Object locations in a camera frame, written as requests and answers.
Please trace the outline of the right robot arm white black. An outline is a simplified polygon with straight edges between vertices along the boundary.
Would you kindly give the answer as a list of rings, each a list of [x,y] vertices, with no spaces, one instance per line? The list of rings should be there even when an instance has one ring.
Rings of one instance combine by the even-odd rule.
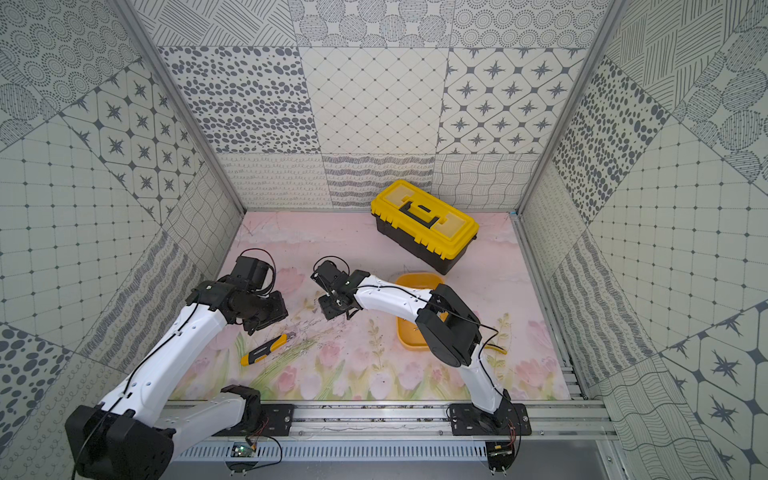
[[[326,319],[350,319],[373,310],[406,320],[418,328],[438,360],[459,370],[475,408],[495,414],[508,399],[482,359],[485,325],[448,285],[408,288],[367,271],[344,272],[328,259],[314,267],[311,279],[324,292],[318,303]]]

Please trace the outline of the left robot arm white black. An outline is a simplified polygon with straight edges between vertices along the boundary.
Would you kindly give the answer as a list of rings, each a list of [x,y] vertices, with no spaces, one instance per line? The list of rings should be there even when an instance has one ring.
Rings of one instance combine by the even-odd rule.
[[[219,432],[235,435],[263,428],[258,390],[229,385],[179,420],[162,411],[201,352],[228,326],[252,335],[288,315],[276,290],[274,260],[249,250],[233,270],[198,284],[159,342],[117,387],[94,406],[81,405],[65,432],[74,466],[88,479],[158,479],[180,453]]]

